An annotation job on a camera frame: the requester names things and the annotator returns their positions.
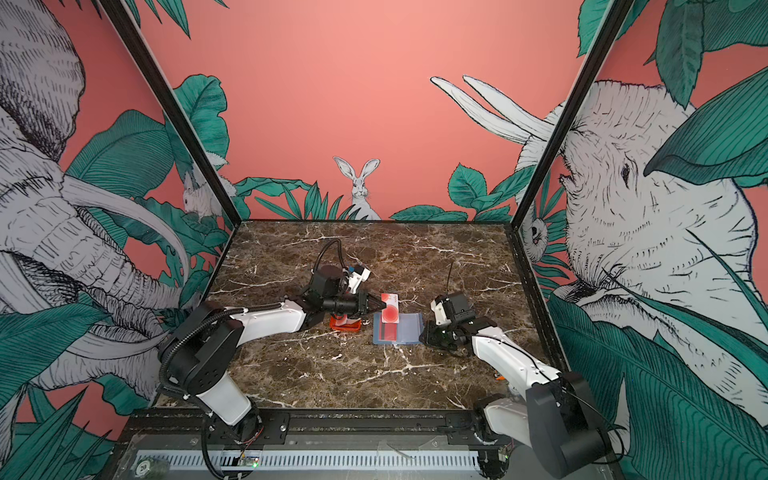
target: rabbit head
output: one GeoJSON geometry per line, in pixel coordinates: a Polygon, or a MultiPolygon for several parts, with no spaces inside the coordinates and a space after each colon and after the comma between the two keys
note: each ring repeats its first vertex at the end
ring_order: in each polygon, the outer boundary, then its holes
{"type": "Polygon", "coordinates": [[[366,162],[362,168],[362,172],[358,177],[355,175],[355,169],[352,165],[347,163],[346,160],[338,157],[334,157],[333,160],[339,165],[341,173],[352,180],[352,197],[353,198],[365,198],[368,197],[368,189],[366,188],[366,177],[373,173],[373,171],[379,166],[379,159],[374,158],[366,162]]]}

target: brown marble tabletop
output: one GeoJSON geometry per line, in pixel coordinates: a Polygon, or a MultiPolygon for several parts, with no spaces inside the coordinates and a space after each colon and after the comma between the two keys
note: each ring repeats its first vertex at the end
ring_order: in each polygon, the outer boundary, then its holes
{"type": "MultiPolygon", "coordinates": [[[[363,284],[368,291],[397,293],[401,313],[424,319],[434,318],[429,303],[445,292],[454,262],[449,292],[463,290],[478,315],[546,361],[502,225],[246,222],[208,298],[248,306],[297,294],[322,246],[337,237],[348,264],[371,269],[363,284]]],[[[335,264],[335,248],[323,260],[335,264]]],[[[480,359],[423,345],[374,345],[372,331],[372,316],[357,333],[331,330],[326,317],[307,331],[242,346],[230,374],[265,407],[456,409],[506,391],[506,382],[480,359]]]]}

